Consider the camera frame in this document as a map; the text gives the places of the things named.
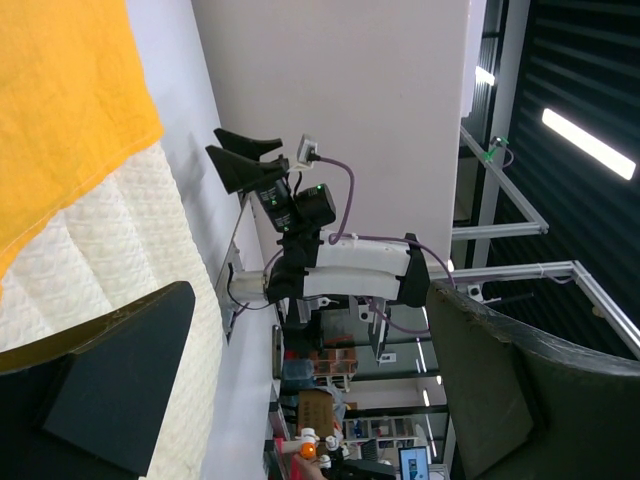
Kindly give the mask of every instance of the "monitor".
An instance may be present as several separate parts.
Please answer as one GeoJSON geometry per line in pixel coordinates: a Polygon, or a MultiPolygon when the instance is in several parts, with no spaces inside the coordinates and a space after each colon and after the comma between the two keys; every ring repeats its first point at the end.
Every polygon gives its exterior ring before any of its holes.
{"type": "Polygon", "coordinates": [[[429,480],[429,449],[427,447],[400,448],[400,479],[429,480]]]}

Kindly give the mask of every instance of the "person's hand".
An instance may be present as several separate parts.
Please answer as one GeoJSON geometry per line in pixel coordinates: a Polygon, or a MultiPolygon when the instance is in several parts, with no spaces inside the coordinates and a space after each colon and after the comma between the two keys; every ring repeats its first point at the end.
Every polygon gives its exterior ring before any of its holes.
{"type": "Polygon", "coordinates": [[[305,480],[326,480],[317,463],[306,460],[298,454],[294,455],[293,461],[298,465],[298,469],[305,480]]]}

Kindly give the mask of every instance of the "fluorescent light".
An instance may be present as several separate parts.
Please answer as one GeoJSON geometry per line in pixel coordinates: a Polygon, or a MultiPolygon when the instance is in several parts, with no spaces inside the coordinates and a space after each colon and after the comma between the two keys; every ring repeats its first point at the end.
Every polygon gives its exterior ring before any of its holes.
{"type": "Polygon", "coordinates": [[[437,457],[438,452],[436,451],[436,442],[433,440],[433,431],[431,430],[431,422],[429,421],[429,415],[425,415],[425,417],[427,417],[427,429],[429,430],[429,440],[431,440],[431,450],[433,450],[433,456],[437,457]]]}
{"type": "Polygon", "coordinates": [[[424,321],[427,324],[427,329],[431,329],[431,327],[429,326],[429,318],[427,318],[427,309],[425,307],[422,307],[422,313],[424,314],[424,321]]]}
{"type": "Polygon", "coordinates": [[[476,67],[476,80],[478,82],[488,83],[493,87],[496,83],[496,77],[487,72],[484,68],[476,67]]]}
{"type": "Polygon", "coordinates": [[[422,370],[424,372],[426,372],[427,371],[427,364],[424,361],[424,353],[422,353],[422,345],[420,345],[420,339],[419,338],[416,338],[416,340],[417,340],[417,343],[418,343],[418,351],[420,352],[420,362],[422,362],[422,370]]]}
{"type": "Polygon", "coordinates": [[[610,168],[622,178],[631,180],[636,169],[635,162],[618,153],[609,145],[601,142],[593,135],[585,132],[566,118],[561,117],[548,108],[542,112],[542,123],[559,133],[580,150],[588,153],[604,166],[610,168]]]}

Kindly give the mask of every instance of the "orange object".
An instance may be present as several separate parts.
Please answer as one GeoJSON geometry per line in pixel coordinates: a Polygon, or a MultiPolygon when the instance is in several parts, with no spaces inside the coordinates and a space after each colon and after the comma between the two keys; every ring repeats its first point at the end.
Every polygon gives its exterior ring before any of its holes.
{"type": "Polygon", "coordinates": [[[0,18],[1,278],[60,209],[162,126],[125,0],[4,0],[0,18]]]}
{"type": "Polygon", "coordinates": [[[311,460],[316,456],[316,446],[313,443],[303,443],[302,447],[300,447],[300,456],[311,460]]]}

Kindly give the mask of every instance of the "white padding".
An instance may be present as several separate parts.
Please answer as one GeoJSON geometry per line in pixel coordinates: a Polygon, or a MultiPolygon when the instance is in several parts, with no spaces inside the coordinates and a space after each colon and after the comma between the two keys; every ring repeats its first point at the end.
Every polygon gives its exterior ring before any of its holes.
{"type": "Polygon", "coordinates": [[[322,267],[310,268],[304,277],[304,296],[356,295],[381,297],[385,300],[398,298],[400,281],[389,273],[356,268],[322,267]]]}
{"type": "Polygon", "coordinates": [[[403,277],[409,267],[409,248],[389,242],[374,242],[343,237],[335,245],[329,245],[328,230],[320,232],[324,241],[318,249],[316,267],[350,267],[374,269],[403,277]]]}
{"type": "Polygon", "coordinates": [[[148,479],[200,477],[222,352],[218,302],[159,143],[59,212],[2,279],[2,351],[176,280],[191,283],[196,306],[148,479]]]}

